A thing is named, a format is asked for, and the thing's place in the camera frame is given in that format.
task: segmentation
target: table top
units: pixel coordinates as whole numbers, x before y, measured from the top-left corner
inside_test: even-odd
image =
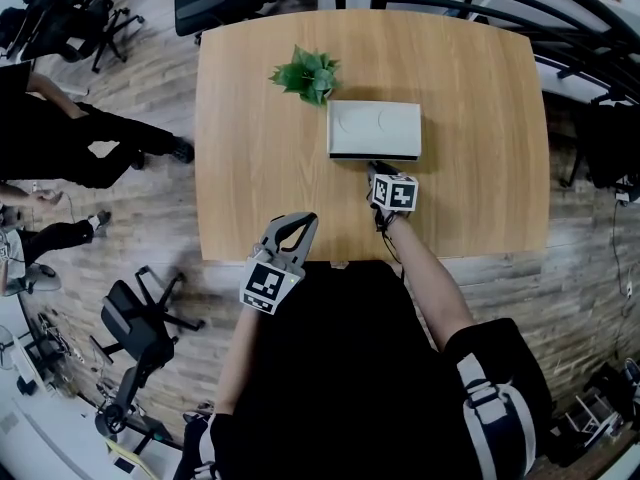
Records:
[[[271,219],[314,211],[309,259],[390,259],[365,197],[366,162],[327,156],[326,108],[268,77],[294,45],[340,60],[331,99],[420,103],[420,182],[410,222],[438,256],[543,248],[549,149],[527,38],[386,10],[302,12],[203,34],[196,189],[205,260],[244,260]]]

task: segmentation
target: sneaker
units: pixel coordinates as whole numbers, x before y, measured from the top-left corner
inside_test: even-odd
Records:
[[[89,215],[89,217],[87,217],[87,220],[91,222],[91,219],[94,218],[98,219],[98,227],[95,229],[95,231],[97,231],[98,229],[106,226],[109,223],[109,221],[111,220],[111,212],[100,210],[95,217],[93,215]]]
[[[175,147],[171,154],[183,164],[190,164],[193,162],[193,158],[195,157],[193,146],[182,137],[174,137],[174,140]]]
[[[144,169],[144,153],[142,151],[138,151],[138,155],[136,159],[131,163],[131,167],[136,171],[141,171]]]

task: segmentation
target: shoe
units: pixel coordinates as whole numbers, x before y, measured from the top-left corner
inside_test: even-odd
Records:
[[[131,163],[131,167],[133,167],[136,171],[141,171],[144,169],[144,153],[142,151],[138,151],[138,156]]]
[[[96,214],[95,218],[98,219],[98,227],[95,229],[95,231],[97,231],[98,229],[106,226],[109,223],[109,221],[111,220],[111,212],[100,210]],[[93,215],[89,215],[87,217],[87,220],[91,220],[91,219],[93,219]]]
[[[174,141],[175,147],[171,154],[183,164],[190,164],[193,162],[195,157],[193,146],[182,137],[174,137]]]
[[[182,413],[182,419],[185,423],[191,423],[192,421],[201,420],[204,416],[196,411],[187,411]]]

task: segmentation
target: white box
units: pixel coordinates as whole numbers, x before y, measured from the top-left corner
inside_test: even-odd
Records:
[[[419,104],[329,100],[327,105],[330,158],[407,161],[420,158]]]

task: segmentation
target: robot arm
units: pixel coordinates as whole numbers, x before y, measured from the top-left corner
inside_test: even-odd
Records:
[[[301,227],[295,245],[281,247],[280,244]],[[253,254],[247,258],[240,285],[240,302],[274,314],[287,294],[304,279],[302,265],[317,229],[318,216],[313,212],[291,213],[273,219],[260,242],[253,246]]]

